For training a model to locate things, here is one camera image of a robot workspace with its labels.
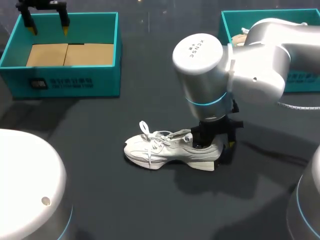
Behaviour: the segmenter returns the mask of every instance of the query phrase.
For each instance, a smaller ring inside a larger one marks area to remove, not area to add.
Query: white cylinder
[[[320,239],[320,147],[290,198],[286,218],[292,239]]]
[[[54,148],[0,129],[0,240],[74,240],[67,174]]]

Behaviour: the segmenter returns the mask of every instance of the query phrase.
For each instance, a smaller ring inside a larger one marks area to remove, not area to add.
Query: teal bin
[[[320,26],[320,13],[317,9],[222,11],[218,39],[223,45],[232,43],[233,36],[242,34],[241,28],[250,29],[256,22],[267,18]],[[311,72],[290,70],[284,91],[286,93],[320,92],[320,76]]]
[[[18,17],[0,60],[14,98],[118,97],[122,41],[117,12],[69,13],[67,36],[59,14],[32,14],[33,35]],[[26,66],[33,44],[113,44],[111,65]]]

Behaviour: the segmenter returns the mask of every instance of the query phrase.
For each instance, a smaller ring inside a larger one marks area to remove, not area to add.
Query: shoe
[[[191,130],[177,132],[149,132],[148,125],[139,123],[143,134],[125,141],[125,156],[133,163],[147,169],[157,170],[172,160],[180,160],[191,168],[213,171],[215,162],[221,155],[224,144],[217,137],[206,148],[193,147]]]

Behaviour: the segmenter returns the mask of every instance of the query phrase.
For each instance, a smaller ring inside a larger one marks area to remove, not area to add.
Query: dark table surface
[[[320,142],[319,112],[239,102],[245,128],[232,165],[214,172],[169,164],[141,169],[123,157],[124,141],[198,124],[173,72],[172,51],[194,33],[216,35],[220,12],[317,8],[317,0],[68,0],[70,12],[119,12],[121,96],[13,101],[0,80],[0,128],[33,133],[60,154],[71,183],[79,240],[289,239],[290,192]],[[3,0],[10,32],[18,12]],[[320,94],[283,102],[320,106]]]

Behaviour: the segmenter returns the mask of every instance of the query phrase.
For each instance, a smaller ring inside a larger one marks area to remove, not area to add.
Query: blue led ring
[[[197,106],[209,106],[209,105],[212,105],[212,104],[216,104],[217,102],[219,102],[221,99],[224,98],[224,96],[227,94],[227,92],[225,92],[220,98],[218,98],[217,100],[215,101],[212,101],[212,102],[209,102],[209,103],[196,103],[196,102],[193,102],[191,100],[189,100],[188,98],[185,98],[187,99],[190,103],[194,104],[194,105],[197,105]]]

